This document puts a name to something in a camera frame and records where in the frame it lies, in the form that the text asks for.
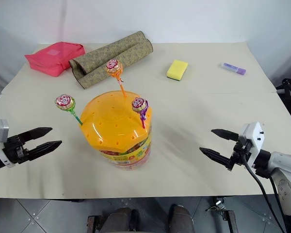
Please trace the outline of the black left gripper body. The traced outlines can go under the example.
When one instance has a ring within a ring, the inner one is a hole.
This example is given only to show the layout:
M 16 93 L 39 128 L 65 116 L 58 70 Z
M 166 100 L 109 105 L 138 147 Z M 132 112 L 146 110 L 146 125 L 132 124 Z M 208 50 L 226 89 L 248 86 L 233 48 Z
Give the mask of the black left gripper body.
M 29 134 L 18 134 L 7 138 L 3 152 L 13 164 L 21 164 L 29 160 L 29 151 L 23 146 L 30 141 Z

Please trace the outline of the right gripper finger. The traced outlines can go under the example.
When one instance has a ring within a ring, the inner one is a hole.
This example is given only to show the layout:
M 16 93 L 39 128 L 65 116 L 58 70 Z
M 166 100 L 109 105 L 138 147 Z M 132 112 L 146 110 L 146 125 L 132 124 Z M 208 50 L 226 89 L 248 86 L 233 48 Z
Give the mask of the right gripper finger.
M 211 160 L 225 166 L 226 168 L 229 167 L 230 165 L 230 159 L 229 158 L 226 158 L 224 156 L 222 156 L 220 153 L 212 150 L 212 149 L 208 149 L 208 148 L 202 148 L 200 147 L 199 148 L 200 151 L 206 155 L 208 158 L 210 158 Z
M 224 130 L 224 129 L 212 129 L 211 130 L 212 133 L 214 133 L 215 135 L 217 135 L 220 138 L 223 138 L 225 140 L 232 140 L 237 142 L 239 139 L 239 135 L 237 133 L 228 131 L 228 130 Z

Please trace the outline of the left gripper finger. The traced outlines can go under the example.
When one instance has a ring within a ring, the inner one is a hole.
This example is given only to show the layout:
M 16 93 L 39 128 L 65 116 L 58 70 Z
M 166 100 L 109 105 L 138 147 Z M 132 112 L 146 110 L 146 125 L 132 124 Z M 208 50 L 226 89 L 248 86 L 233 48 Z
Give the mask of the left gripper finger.
M 35 139 L 45 136 L 51 130 L 52 130 L 51 127 L 38 127 L 32 130 L 23 132 L 19 134 L 18 137 L 23 143 L 26 143 L 27 141 L 35 140 Z
M 37 146 L 36 148 L 28 152 L 28 160 L 32 161 L 48 153 L 51 153 L 52 151 L 56 150 L 61 145 L 61 143 L 62 141 L 58 140 L 58 141 L 46 142 L 42 145 Z

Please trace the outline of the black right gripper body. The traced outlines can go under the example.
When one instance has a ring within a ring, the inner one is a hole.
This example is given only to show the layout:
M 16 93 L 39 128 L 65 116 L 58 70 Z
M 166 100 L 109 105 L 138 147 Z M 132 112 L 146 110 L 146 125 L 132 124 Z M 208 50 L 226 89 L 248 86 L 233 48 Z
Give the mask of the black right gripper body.
M 233 153 L 229 159 L 230 161 L 227 165 L 227 169 L 231 171 L 234 165 L 239 165 L 239 166 L 244 165 L 244 161 L 247 162 L 248 158 L 251 155 L 250 150 L 252 146 L 253 145 L 250 140 L 246 140 L 244 144 L 242 144 L 241 141 L 238 141 L 233 148 Z

